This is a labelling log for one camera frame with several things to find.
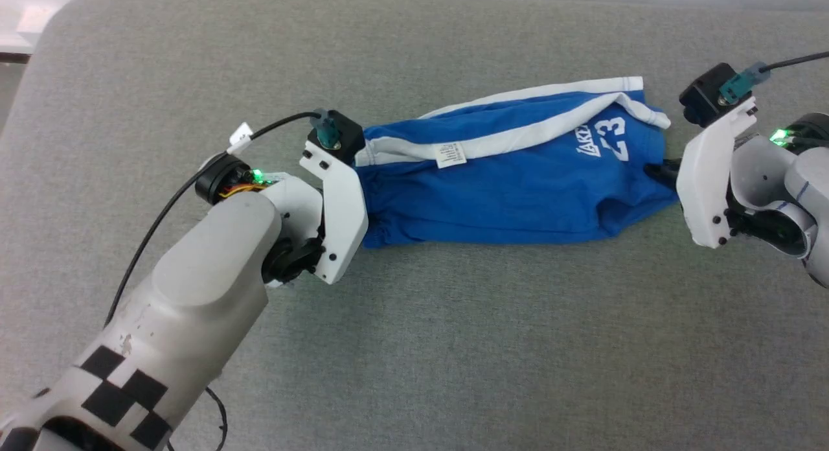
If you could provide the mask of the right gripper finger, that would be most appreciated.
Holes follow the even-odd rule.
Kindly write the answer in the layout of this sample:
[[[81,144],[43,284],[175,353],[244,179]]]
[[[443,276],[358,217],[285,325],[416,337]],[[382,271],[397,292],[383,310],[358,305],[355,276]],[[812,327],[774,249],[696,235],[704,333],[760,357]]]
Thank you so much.
[[[644,166],[644,172],[649,178],[676,191],[676,180],[680,172],[680,159],[664,159],[660,163],[649,163]]]

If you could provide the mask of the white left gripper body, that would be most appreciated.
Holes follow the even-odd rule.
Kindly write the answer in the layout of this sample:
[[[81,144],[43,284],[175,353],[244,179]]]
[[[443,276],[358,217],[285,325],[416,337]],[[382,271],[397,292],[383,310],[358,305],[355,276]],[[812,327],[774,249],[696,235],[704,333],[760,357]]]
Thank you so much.
[[[262,265],[269,286],[288,283],[302,272],[324,283],[338,282],[367,232],[369,221],[356,171],[326,150],[303,150],[300,165],[321,180],[320,188],[286,176],[262,191],[282,224]]]

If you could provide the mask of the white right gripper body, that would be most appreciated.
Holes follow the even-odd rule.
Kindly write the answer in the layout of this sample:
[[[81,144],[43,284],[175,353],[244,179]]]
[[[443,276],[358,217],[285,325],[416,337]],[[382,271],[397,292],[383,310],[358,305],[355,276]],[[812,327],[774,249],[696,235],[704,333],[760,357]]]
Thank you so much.
[[[749,98],[693,138],[676,179],[682,214],[695,244],[718,248],[729,240],[725,217],[735,141],[754,126],[756,99]]]

